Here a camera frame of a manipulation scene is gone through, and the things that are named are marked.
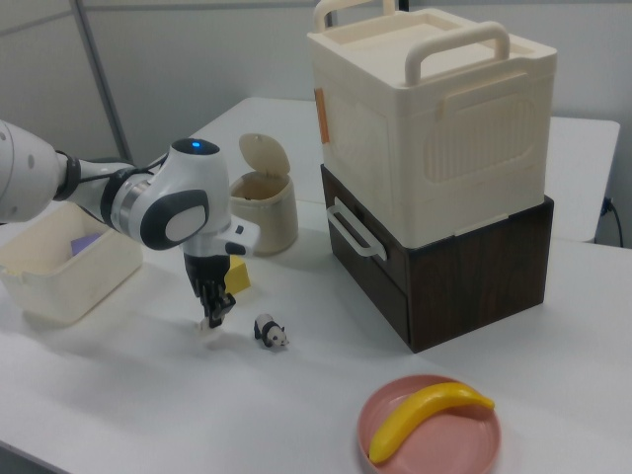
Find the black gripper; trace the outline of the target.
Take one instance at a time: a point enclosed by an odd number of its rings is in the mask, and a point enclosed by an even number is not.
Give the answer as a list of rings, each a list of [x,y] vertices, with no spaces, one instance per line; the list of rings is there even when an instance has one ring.
[[[230,269],[230,257],[227,255],[195,257],[185,254],[184,262],[194,294],[203,308],[202,325],[211,329],[216,326],[214,320],[216,297],[221,294],[218,300],[219,318],[224,318],[236,303],[231,293],[224,293],[226,289],[224,279]]]

